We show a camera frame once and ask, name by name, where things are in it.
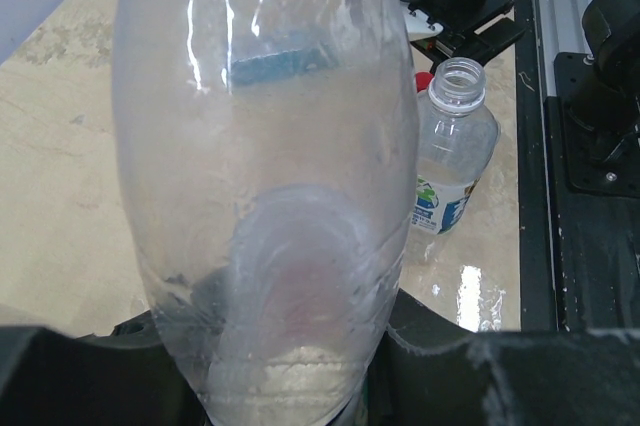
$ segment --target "blue and white label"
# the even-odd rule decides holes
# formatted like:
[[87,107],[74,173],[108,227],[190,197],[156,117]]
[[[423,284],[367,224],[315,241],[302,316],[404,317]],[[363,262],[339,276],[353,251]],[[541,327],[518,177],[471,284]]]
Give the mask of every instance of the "blue and white label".
[[462,217],[476,183],[442,185],[418,176],[411,224],[431,234],[450,231]]

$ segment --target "red bottle cap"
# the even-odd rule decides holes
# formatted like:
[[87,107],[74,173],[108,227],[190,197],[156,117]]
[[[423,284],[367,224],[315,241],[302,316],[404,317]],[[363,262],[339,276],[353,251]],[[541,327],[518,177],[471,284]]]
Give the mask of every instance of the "red bottle cap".
[[427,89],[432,79],[433,74],[431,73],[416,73],[416,88],[418,89],[418,92]]

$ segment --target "bottle neck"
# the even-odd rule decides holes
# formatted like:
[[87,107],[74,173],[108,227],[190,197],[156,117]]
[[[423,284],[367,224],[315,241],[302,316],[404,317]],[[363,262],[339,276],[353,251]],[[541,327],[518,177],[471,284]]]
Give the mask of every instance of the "bottle neck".
[[444,61],[429,85],[435,108],[448,116],[467,116],[484,104],[487,79],[484,69],[472,59]]

